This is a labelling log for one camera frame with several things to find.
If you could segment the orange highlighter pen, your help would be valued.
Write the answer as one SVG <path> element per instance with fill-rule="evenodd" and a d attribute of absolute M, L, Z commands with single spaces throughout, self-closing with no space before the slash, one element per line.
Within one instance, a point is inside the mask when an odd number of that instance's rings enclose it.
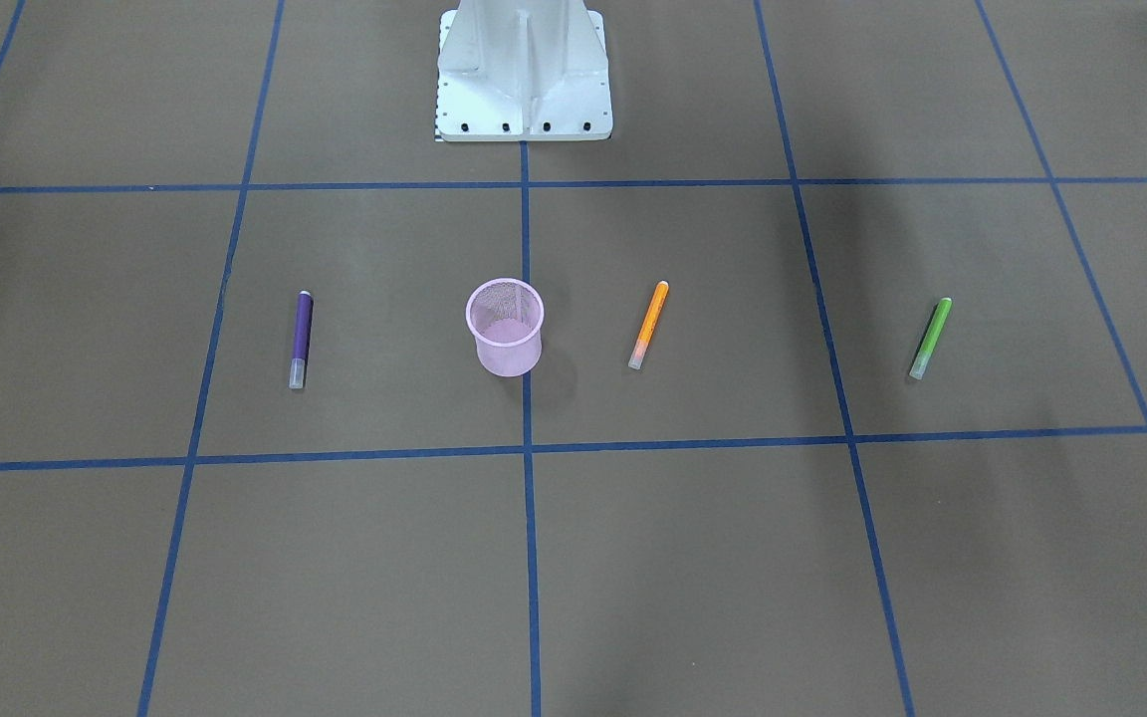
<path fill-rule="evenodd" d="M 632 353 L 629 356 L 627 366 L 631 371 L 641 371 L 643 367 L 643 359 L 649 351 L 651 337 L 655 335 L 657 322 L 660 322 L 661 313 L 666 304 L 669 290 L 670 285 L 665 280 L 657 282 L 651 290 L 651 298 L 646 307 L 640 332 L 637 333 Z"/>

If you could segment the purple highlighter pen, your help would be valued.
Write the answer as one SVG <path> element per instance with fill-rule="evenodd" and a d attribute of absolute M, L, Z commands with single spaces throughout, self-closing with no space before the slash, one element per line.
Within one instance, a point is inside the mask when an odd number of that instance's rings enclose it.
<path fill-rule="evenodd" d="M 313 294 L 302 290 L 297 295 L 295 322 L 292 324 L 292 353 L 290 371 L 288 371 L 288 387 L 290 390 L 302 390 L 306 384 L 313 311 Z"/>

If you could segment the green highlighter pen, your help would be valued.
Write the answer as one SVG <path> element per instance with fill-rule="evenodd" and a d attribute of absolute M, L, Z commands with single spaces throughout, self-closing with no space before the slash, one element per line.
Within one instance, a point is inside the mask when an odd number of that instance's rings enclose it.
<path fill-rule="evenodd" d="M 942 298 L 937 301 L 936 305 L 933 306 L 933 314 L 930 314 L 927 326 L 924 326 L 923 335 L 921 335 L 914 358 L 910 364 L 910 372 L 907 372 L 907 376 L 910 376 L 911 380 L 924 379 L 924 373 L 927 373 L 930 359 L 933 359 L 933 354 L 936 352 L 941 335 L 944 332 L 944 327 L 946 327 L 952 309 L 952 298 Z"/>

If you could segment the pink mesh pen holder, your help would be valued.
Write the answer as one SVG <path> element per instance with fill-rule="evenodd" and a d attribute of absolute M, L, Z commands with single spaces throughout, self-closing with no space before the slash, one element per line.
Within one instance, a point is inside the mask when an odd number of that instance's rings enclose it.
<path fill-rule="evenodd" d="M 466 301 L 465 322 L 484 371 L 518 377 L 539 363 L 545 303 L 526 282 L 497 278 L 481 285 Z"/>

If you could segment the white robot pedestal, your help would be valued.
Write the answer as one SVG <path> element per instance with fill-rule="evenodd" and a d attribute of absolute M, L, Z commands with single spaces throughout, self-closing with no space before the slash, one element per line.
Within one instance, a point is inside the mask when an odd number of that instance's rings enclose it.
<path fill-rule="evenodd" d="M 582 1 L 460 1 L 440 14 L 434 137 L 446 142 L 612 135 L 604 17 Z"/>

